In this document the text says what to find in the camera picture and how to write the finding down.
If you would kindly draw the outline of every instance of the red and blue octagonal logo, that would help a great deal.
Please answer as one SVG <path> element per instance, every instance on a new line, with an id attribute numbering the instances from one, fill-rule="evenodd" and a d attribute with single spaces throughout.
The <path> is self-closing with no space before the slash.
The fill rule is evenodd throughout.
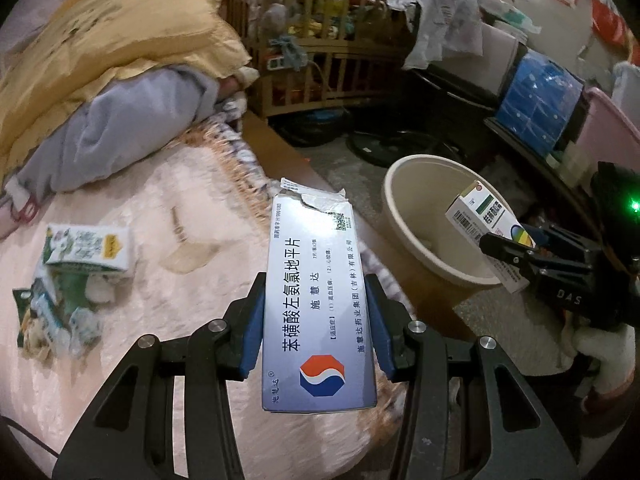
<path id="1" fill-rule="evenodd" d="M 344 386 L 344 366 L 332 355 L 312 355 L 300 367 L 300 386 L 314 397 L 331 397 Z"/>

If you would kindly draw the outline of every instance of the black cable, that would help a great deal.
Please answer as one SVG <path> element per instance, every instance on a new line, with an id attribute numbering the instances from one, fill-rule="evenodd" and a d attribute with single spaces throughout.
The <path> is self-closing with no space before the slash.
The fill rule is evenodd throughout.
<path id="1" fill-rule="evenodd" d="M 36 436 L 33 436 L 31 433 L 29 433 L 27 430 L 25 430 L 20 424 L 18 424 L 14 420 L 11 420 L 8 416 L 4 416 L 3 415 L 2 416 L 2 420 L 4 420 L 9 426 L 14 428 L 14 430 L 20 431 L 20 433 L 22 433 L 25 437 L 27 437 L 28 439 L 32 440 L 36 444 L 38 444 L 38 446 L 40 446 L 42 449 L 44 449 L 48 453 L 51 453 L 54 457 L 56 457 L 56 458 L 59 457 L 59 454 L 56 453 L 55 451 L 53 451 L 49 446 L 47 446 L 47 444 L 45 444 L 43 441 L 41 441 Z"/>

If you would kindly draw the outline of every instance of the torn box flap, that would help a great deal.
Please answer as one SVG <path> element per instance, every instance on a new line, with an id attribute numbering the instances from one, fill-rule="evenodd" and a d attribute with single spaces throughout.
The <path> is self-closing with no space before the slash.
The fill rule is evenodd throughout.
<path id="1" fill-rule="evenodd" d="M 330 213 L 339 203 L 348 202 L 344 189 L 341 190 L 340 193 L 329 193 L 312 187 L 301 186 L 286 178 L 281 179 L 280 187 L 300 195 L 305 205 L 324 213 Z"/>

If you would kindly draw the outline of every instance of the white plastic bag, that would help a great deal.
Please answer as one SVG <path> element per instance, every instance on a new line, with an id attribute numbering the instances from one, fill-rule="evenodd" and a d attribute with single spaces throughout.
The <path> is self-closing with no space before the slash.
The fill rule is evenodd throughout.
<path id="1" fill-rule="evenodd" d="M 387 0 L 389 7 L 404 10 L 409 21 L 414 5 L 421 8 L 414 49 L 404 69 L 427 68 L 451 53 L 482 56 L 482 22 L 476 0 Z"/>

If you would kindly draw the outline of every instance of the brown drawing on blanket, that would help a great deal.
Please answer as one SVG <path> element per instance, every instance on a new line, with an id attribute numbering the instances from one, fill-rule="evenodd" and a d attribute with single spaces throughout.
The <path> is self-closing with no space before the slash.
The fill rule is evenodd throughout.
<path id="1" fill-rule="evenodd" d="M 189 274 L 207 265 L 220 250 L 220 245 L 214 242 L 190 241 L 180 223 L 178 210 L 175 207 L 171 208 L 171 217 L 174 224 L 174 234 L 178 238 L 180 246 L 164 260 L 161 260 L 160 266 L 175 274 Z"/>

